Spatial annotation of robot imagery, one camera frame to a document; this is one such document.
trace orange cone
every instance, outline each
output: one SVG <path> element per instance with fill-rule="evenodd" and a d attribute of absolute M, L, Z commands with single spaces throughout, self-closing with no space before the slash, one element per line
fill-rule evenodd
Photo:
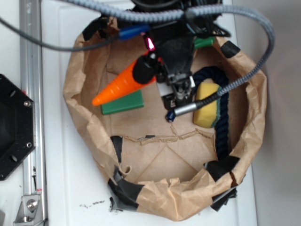
<path fill-rule="evenodd" d="M 127 94 L 135 92 L 144 86 L 156 80 L 154 76 L 152 80 L 146 84 L 140 84 L 136 82 L 133 78 L 133 68 L 137 61 L 134 61 L 127 67 L 123 72 L 121 72 L 110 84 L 107 85 L 93 100 L 92 104 L 94 106 L 102 105 L 112 100 L 123 97 Z"/>

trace metal rail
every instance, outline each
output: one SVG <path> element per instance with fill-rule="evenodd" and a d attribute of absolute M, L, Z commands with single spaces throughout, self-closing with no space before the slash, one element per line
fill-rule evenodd
<path fill-rule="evenodd" d="M 41 39 L 39 0 L 20 0 L 20 29 Z M 15 226 L 38 225 L 48 217 L 43 124 L 41 47 L 21 38 L 21 89 L 34 101 L 35 150 L 23 162 L 24 196 Z"/>

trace black tape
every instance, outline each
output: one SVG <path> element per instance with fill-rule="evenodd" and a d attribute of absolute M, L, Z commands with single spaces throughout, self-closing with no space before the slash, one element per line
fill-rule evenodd
<path fill-rule="evenodd" d="M 221 47 L 222 53 L 227 59 L 234 57 L 237 53 L 240 52 L 240 48 L 234 45 L 231 41 L 227 41 Z"/>
<path fill-rule="evenodd" d="M 231 172 L 238 161 L 239 158 L 229 155 L 220 161 L 207 162 L 204 164 L 204 167 L 210 173 L 212 178 L 217 181 L 226 173 Z"/>
<path fill-rule="evenodd" d="M 108 22 L 109 18 L 102 17 L 93 20 L 82 32 L 84 40 L 90 40 L 96 31 L 99 31 L 102 38 L 106 38 L 107 34 L 102 29 L 106 29 L 108 27 Z"/>
<path fill-rule="evenodd" d="M 118 157 L 118 162 L 121 162 L 122 137 L 120 137 L 120 136 L 112 136 L 111 140 L 112 140 L 112 142 L 114 144 L 116 155 Z"/>
<path fill-rule="evenodd" d="M 114 200 L 114 203 L 111 202 L 112 209 L 136 211 L 139 206 L 136 200 L 143 185 L 133 184 L 123 179 L 118 168 L 115 169 L 114 180 L 117 182 L 117 185 L 111 179 L 108 182 Z"/>
<path fill-rule="evenodd" d="M 212 178 L 217 181 L 226 173 L 230 173 L 234 169 L 238 161 L 239 158 L 229 155 L 220 161 L 210 161 L 208 163 L 205 163 L 204 167 L 210 173 Z M 211 208 L 215 211 L 219 211 L 223 205 L 227 204 L 230 198 L 235 198 L 236 196 L 236 187 L 232 187 L 228 191 L 212 197 L 213 204 L 211 205 Z"/>
<path fill-rule="evenodd" d="M 229 199 L 236 198 L 236 197 L 237 197 L 236 188 L 230 189 L 222 194 L 213 197 L 212 198 L 213 204 L 211 205 L 211 208 L 218 212 L 223 205 L 227 205 Z"/>

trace green block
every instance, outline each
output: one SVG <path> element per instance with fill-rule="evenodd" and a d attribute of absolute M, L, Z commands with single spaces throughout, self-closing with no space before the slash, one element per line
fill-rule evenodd
<path fill-rule="evenodd" d="M 103 114 L 112 114 L 144 107 L 141 90 L 102 105 Z"/>
<path fill-rule="evenodd" d="M 206 39 L 196 38 L 194 41 L 194 48 L 212 46 L 214 41 L 215 41 L 215 37 L 209 37 Z"/>

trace metal bracket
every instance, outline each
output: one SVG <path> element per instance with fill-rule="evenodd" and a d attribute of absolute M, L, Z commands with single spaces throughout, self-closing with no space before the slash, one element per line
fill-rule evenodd
<path fill-rule="evenodd" d="M 43 208 L 40 200 L 39 194 L 22 196 L 14 226 L 33 226 L 43 222 Z"/>

